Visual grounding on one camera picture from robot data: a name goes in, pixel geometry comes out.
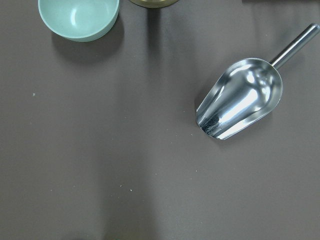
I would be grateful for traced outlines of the metal scoop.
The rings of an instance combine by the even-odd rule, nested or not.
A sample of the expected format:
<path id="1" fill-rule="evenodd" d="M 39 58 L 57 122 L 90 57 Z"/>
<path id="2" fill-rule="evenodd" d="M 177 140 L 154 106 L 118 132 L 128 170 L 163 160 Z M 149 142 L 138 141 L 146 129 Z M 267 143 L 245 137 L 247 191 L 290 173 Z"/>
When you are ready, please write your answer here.
<path id="1" fill-rule="evenodd" d="M 319 32 L 312 23 L 271 61 L 250 57 L 230 65 L 196 109 L 199 128 L 226 140 L 269 114 L 283 94 L 279 68 Z"/>

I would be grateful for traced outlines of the wooden mug tree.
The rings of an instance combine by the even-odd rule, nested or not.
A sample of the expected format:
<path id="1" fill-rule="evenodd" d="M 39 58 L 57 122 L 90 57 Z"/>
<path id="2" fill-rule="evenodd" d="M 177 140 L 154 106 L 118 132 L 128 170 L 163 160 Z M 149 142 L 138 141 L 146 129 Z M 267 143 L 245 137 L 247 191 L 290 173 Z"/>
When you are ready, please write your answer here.
<path id="1" fill-rule="evenodd" d="M 130 2 L 143 8 L 158 9 L 171 6 L 178 0 L 130 0 Z"/>

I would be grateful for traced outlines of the green bowl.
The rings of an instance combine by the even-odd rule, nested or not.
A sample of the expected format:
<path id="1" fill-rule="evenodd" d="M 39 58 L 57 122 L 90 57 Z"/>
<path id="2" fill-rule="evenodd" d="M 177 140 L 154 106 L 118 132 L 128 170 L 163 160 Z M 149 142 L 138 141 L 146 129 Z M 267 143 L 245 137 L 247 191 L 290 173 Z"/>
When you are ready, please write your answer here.
<path id="1" fill-rule="evenodd" d="M 55 34 L 75 42 L 90 42 L 107 34 L 120 9 L 118 0 L 39 0 L 44 24 Z"/>

